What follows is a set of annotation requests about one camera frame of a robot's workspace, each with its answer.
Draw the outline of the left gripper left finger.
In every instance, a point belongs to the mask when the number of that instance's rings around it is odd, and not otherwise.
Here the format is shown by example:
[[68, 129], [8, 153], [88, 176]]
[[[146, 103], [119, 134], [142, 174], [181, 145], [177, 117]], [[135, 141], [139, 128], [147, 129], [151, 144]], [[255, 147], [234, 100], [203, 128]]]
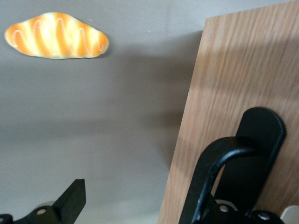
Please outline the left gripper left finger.
[[37, 207], [18, 220], [13, 220], [10, 214], [1, 214], [0, 222], [2, 224], [73, 224], [85, 204], [85, 180], [76, 179], [52, 205]]

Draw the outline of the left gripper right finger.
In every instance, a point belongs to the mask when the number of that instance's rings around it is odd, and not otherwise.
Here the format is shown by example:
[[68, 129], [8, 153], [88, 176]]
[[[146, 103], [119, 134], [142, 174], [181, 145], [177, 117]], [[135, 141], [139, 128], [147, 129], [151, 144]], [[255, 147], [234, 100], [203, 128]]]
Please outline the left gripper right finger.
[[179, 222], [181, 224], [282, 224], [274, 213], [255, 210], [244, 215], [233, 206], [217, 203], [211, 195], [214, 179], [192, 179]]

